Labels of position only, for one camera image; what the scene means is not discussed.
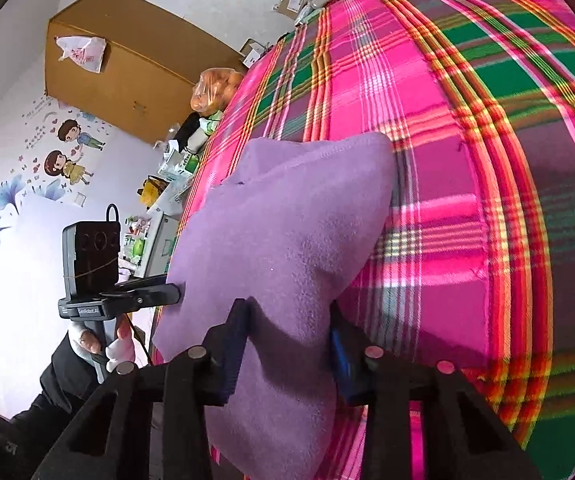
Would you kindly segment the left gloved hand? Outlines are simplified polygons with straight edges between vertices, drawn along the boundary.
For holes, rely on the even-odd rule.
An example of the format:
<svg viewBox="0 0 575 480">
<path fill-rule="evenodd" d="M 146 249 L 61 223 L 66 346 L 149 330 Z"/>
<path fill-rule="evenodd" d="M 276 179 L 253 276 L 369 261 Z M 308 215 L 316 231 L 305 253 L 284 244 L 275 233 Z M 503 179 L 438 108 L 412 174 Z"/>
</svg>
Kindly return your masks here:
<svg viewBox="0 0 575 480">
<path fill-rule="evenodd" d="M 94 364 L 92 356 L 105 356 L 108 362 L 106 370 L 111 373 L 118 364 L 123 362 L 135 362 L 136 350 L 130 318 L 122 315 L 116 319 L 115 325 L 116 339 L 102 350 L 101 342 L 97 335 L 85 324 L 71 322 L 68 326 L 67 336 L 72 350 L 76 356 L 83 359 L 88 364 Z"/>
</svg>

